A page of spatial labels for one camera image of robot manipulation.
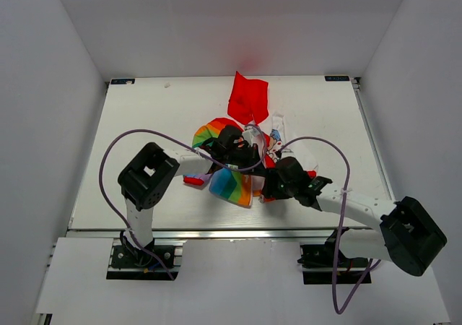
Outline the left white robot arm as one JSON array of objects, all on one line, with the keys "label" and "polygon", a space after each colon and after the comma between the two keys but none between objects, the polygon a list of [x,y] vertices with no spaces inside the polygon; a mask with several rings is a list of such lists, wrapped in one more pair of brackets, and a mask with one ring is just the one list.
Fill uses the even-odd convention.
[{"label": "left white robot arm", "polygon": [[244,131],[226,126],[218,137],[207,139],[200,147],[182,144],[181,149],[163,149],[146,144],[121,171],[118,184],[126,201],[128,258],[136,266],[152,260],[153,208],[160,202],[177,176],[202,176],[221,170],[244,175],[264,176],[267,143],[264,133],[253,124]]}]

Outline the red rainbow kids jacket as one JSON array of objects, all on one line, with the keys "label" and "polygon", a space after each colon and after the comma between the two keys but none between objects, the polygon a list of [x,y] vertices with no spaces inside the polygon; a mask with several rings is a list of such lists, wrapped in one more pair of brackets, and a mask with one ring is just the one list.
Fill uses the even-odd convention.
[{"label": "red rainbow kids jacket", "polygon": [[[226,118],[215,118],[197,130],[192,147],[199,148],[210,137],[218,137],[226,125],[238,127],[244,132],[246,126],[259,129],[265,138],[263,148],[258,147],[260,163],[273,168],[280,160],[276,153],[292,136],[284,115],[269,112],[269,84],[260,79],[247,79],[235,74],[232,92],[227,106]],[[258,197],[263,202],[261,190],[264,178],[244,175],[228,169],[220,169],[213,174],[184,175],[183,182],[190,186],[209,186],[209,191],[220,199],[242,207],[250,207]]]}]

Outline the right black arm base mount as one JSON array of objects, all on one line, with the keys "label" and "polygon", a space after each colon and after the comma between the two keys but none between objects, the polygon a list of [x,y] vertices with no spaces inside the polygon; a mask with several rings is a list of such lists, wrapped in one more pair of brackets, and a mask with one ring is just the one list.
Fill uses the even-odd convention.
[{"label": "right black arm base mount", "polygon": [[[330,234],[325,243],[305,243],[300,246],[301,256],[297,263],[302,267],[304,285],[330,285],[334,267],[334,248],[337,229]],[[366,270],[368,260],[350,259],[339,252],[336,283],[338,285],[356,284]]]}]

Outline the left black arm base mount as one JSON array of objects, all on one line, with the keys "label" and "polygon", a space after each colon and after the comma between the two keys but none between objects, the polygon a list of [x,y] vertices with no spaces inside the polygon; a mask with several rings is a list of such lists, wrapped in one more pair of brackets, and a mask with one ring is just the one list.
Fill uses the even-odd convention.
[{"label": "left black arm base mount", "polygon": [[139,249],[120,232],[119,239],[113,241],[106,272],[107,280],[147,280],[172,282],[178,276],[183,247],[181,244],[158,244],[152,241],[146,249],[151,254]]}]

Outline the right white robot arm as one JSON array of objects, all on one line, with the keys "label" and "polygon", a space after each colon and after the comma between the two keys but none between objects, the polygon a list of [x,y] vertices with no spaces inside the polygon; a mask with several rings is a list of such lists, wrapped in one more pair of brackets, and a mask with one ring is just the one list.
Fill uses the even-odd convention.
[{"label": "right white robot arm", "polygon": [[312,177],[294,157],[265,172],[265,199],[295,199],[304,207],[343,215],[365,226],[342,228],[326,240],[326,257],[340,267],[355,258],[390,261],[411,276],[422,276],[448,242],[443,231],[416,199],[376,199],[343,191],[329,178]]}]

